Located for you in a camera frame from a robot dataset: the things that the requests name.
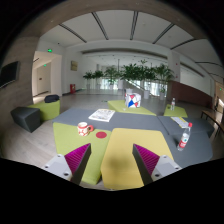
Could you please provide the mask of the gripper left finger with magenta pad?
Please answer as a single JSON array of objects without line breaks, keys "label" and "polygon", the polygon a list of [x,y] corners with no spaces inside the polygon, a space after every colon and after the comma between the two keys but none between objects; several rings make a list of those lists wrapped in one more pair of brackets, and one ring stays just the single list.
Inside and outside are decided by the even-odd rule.
[{"label": "gripper left finger with magenta pad", "polygon": [[57,154],[43,169],[79,185],[91,155],[91,144],[85,144],[66,155]]}]

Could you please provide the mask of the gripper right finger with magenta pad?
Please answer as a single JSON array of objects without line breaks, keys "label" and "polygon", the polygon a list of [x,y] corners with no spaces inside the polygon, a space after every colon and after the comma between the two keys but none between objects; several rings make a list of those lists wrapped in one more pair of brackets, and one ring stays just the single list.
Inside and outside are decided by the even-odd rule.
[{"label": "gripper right finger with magenta pad", "polygon": [[133,145],[132,154],[144,185],[181,170],[181,167],[168,155],[159,156],[137,144]]}]

